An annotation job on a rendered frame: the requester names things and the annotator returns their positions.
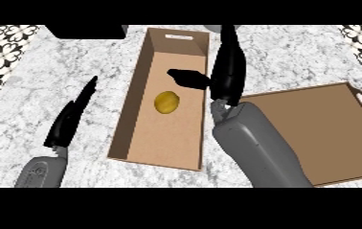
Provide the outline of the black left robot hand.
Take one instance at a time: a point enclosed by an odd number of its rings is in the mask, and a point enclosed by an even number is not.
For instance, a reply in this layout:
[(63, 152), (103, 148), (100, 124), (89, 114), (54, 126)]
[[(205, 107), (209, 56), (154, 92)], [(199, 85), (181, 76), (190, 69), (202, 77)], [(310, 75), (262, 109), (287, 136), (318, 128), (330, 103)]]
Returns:
[(88, 104), (89, 97), (95, 91), (97, 77), (92, 77), (85, 84), (82, 91), (73, 101), (69, 101), (57, 114), (50, 126), (44, 146), (66, 148), (72, 142), (76, 132), (82, 111)]

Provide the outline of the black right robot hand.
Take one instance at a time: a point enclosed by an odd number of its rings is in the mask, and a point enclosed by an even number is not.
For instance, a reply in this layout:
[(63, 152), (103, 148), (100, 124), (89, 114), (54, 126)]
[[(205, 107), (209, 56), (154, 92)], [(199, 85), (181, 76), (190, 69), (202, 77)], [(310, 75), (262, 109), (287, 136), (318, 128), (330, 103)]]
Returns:
[(245, 88), (246, 57), (233, 25), (219, 26), (219, 46), (211, 76), (181, 69), (169, 69), (166, 74), (178, 86), (199, 90), (209, 89), (214, 101), (224, 100), (227, 105), (237, 105)]

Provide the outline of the yellow lemon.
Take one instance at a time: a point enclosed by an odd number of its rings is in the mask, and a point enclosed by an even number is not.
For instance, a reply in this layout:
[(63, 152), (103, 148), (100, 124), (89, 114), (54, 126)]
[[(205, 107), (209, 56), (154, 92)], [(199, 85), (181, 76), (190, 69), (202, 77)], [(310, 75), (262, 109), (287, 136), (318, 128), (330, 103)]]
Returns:
[(169, 114), (178, 107), (180, 97), (172, 91), (163, 91), (153, 99), (154, 110), (160, 114)]

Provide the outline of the long narrow cardboard box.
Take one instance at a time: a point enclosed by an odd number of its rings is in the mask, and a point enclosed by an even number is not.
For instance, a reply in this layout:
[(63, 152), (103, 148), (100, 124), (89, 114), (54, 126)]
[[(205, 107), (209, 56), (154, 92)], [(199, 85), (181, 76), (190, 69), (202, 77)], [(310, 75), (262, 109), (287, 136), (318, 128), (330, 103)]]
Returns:
[(171, 69), (206, 72), (209, 36), (149, 28), (107, 157), (197, 171), (205, 91), (177, 85)]

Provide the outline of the wide shallow cardboard box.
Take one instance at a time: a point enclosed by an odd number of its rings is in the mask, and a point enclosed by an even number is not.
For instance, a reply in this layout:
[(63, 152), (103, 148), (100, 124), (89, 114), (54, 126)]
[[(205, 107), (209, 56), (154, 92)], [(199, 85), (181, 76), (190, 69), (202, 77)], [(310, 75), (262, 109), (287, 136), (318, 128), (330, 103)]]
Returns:
[(345, 82), (242, 97), (267, 116), (315, 186), (362, 178), (360, 97)]

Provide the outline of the black appliance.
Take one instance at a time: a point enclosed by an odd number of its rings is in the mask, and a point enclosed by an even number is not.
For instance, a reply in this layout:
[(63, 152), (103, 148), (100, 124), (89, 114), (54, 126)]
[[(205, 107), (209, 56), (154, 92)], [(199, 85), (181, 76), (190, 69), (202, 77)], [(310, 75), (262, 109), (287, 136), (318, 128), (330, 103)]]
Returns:
[(51, 34), (60, 39), (123, 39), (126, 25), (47, 25)]

